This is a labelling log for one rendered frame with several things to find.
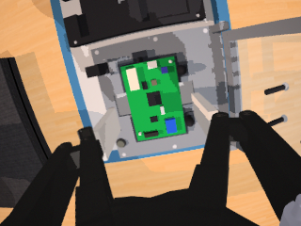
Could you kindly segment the green circuit board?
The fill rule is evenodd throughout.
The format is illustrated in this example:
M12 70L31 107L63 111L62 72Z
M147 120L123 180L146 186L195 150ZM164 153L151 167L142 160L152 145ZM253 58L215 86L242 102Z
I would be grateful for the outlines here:
M120 69L138 141L186 133L174 56Z

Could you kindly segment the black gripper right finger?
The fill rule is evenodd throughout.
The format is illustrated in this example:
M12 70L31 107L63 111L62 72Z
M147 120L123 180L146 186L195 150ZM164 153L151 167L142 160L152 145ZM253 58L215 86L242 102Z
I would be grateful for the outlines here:
M301 156L255 111L244 110L230 118L198 92L191 94L194 116L207 139L172 226L221 226L227 207L230 142L235 141L256 173L279 226L301 226Z

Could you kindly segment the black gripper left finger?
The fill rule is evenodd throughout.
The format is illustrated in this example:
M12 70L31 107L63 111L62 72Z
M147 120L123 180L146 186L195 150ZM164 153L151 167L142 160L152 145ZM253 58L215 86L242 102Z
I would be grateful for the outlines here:
M110 108L93 129L77 131L79 145L57 146L0 226L61 226L74 189L75 226L115 226L110 208L114 198L103 161L120 130L116 109ZM78 178L80 185L75 187Z

